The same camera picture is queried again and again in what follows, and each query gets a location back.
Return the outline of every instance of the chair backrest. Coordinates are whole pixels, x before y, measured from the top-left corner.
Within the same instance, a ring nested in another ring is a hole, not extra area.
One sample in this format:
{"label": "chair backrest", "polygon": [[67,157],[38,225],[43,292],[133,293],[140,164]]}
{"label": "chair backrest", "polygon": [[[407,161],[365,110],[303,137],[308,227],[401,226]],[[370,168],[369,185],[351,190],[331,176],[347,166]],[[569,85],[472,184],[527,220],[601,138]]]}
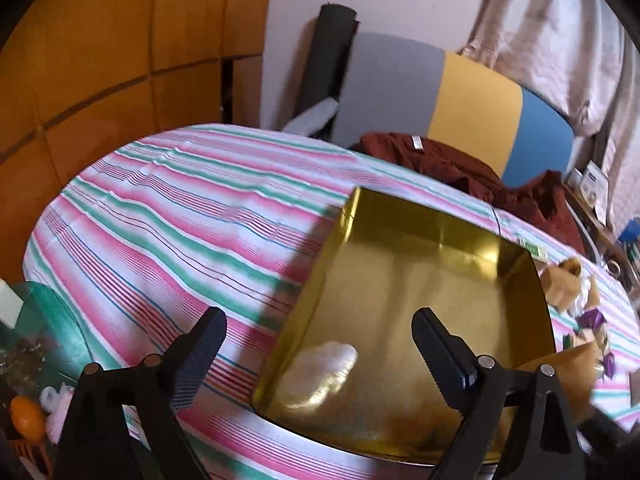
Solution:
{"label": "chair backrest", "polygon": [[356,35],[332,142],[368,132],[439,140],[488,164],[507,186],[565,172],[573,132],[527,89],[471,60],[414,40]]}

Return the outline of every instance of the clothing label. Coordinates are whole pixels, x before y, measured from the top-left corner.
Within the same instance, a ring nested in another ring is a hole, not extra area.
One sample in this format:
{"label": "clothing label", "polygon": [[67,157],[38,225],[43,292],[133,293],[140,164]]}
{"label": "clothing label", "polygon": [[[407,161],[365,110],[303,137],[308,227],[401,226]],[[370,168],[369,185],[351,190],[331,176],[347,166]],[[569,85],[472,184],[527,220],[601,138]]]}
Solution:
{"label": "clothing label", "polygon": [[420,136],[412,135],[411,140],[414,142],[414,150],[422,149],[422,139],[420,138]]}

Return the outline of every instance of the white wall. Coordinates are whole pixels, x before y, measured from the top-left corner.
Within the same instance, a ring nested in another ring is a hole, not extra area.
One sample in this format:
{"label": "white wall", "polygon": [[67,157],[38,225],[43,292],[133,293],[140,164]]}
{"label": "white wall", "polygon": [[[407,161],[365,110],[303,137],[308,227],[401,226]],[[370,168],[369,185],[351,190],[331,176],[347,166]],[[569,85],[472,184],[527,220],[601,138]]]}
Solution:
{"label": "white wall", "polygon": [[300,87],[312,23],[325,3],[356,10],[360,30],[384,32],[459,50],[482,0],[270,0],[262,74],[260,126],[280,129]]}

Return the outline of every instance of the wooden wall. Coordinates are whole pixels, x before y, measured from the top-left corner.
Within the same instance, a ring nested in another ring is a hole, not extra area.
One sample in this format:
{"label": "wooden wall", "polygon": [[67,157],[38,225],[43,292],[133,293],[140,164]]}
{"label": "wooden wall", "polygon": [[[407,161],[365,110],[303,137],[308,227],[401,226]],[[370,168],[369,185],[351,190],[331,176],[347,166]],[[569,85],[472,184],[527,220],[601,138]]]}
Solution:
{"label": "wooden wall", "polygon": [[254,124],[269,0],[36,0],[0,50],[0,278],[22,278],[38,216],[79,171],[134,139]]}

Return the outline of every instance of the white tag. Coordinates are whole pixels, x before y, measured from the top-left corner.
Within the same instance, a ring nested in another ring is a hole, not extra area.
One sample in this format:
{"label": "white tag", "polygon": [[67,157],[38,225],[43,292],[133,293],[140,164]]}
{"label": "white tag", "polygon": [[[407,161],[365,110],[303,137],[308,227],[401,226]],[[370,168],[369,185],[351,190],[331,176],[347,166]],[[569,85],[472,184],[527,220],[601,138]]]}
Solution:
{"label": "white tag", "polygon": [[411,140],[414,142],[414,150],[422,150],[422,139],[420,136],[412,135]]}
{"label": "white tag", "polygon": [[0,280],[0,321],[14,329],[24,301],[12,291],[5,281]]}

